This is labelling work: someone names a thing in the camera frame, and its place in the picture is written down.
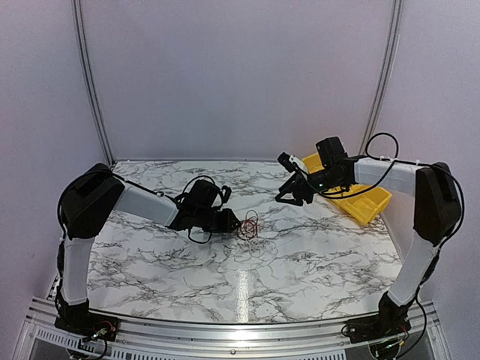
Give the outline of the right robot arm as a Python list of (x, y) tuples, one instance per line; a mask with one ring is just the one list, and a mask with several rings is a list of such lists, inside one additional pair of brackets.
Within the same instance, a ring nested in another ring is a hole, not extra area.
[(425, 163), (364, 153), (347, 154), (341, 140), (328, 137), (316, 144), (321, 167), (316, 172), (292, 154), (281, 153), (277, 161), (290, 174), (276, 201), (294, 206), (325, 200), (353, 200), (383, 188), (410, 206), (409, 247), (392, 285), (382, 295), (377, 314), (350, 320), (351, 337), (372, 332), (391, 335), (404, 325), (407, 313), (437, 266), (444, 245), (461, 228), (465, 199), (459, 181), (444, 162)]

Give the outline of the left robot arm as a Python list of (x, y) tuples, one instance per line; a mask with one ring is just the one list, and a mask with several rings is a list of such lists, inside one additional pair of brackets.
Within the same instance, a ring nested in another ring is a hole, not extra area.
[(230, 195), (230, 187), (220, 187), (201, 175), (179, 195), (170, 196), (129, 181), (102, 163), (75, 178), (61, 193), (56, 210), (61, 228), (55, 297), (58, 318), (80, 334), (95, 327), (87, 290), (91, 252), (113, 216), (123, 214), (185, 232), (188, 240), (193, 230), (211, 238), (234, 233), (241, 226), (234, 211), (226, 207)]

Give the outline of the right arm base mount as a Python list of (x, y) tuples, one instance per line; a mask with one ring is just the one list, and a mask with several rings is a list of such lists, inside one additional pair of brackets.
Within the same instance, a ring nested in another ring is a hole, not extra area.
[(367, 342), (374, 359), (396, 359), (410, 337), (410, 306), (411, 303), (397, 306), (388, 297), (382, 297), (377, 314), (347, 320), (340, 333), (351, 344)]

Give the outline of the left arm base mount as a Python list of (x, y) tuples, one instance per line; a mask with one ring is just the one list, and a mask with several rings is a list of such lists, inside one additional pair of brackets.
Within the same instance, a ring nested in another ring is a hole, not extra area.
[(99, 355), (81, 355), (79, 352), (67, 352), (72, 359), (104, 359), (107, 356), (109, 342), (116, 339), (120, 320), (114, 316), (92, 313), (89, 302), (70, 306), (57, 297), (54, 301), (57, 317), (54, 326), (66, 332), (80, 335), (81, 344), (92, 341), (103, 343)]

